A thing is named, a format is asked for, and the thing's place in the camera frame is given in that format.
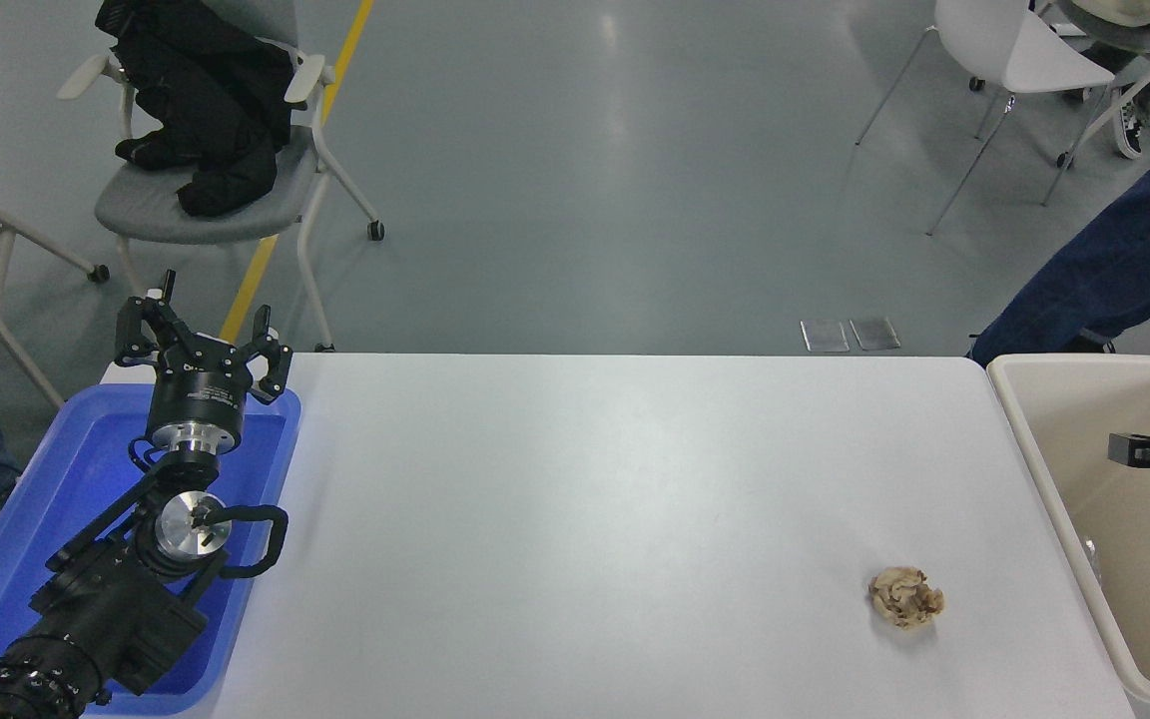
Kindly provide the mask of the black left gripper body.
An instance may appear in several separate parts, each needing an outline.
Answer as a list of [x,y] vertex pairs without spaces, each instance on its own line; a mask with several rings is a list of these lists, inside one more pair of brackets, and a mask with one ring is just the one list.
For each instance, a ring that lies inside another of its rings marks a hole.
[[241,433],[253,378],[236,355],[227,350],[189,351],[176,345],[159,351],[155,372],[147,433],[186,422]]

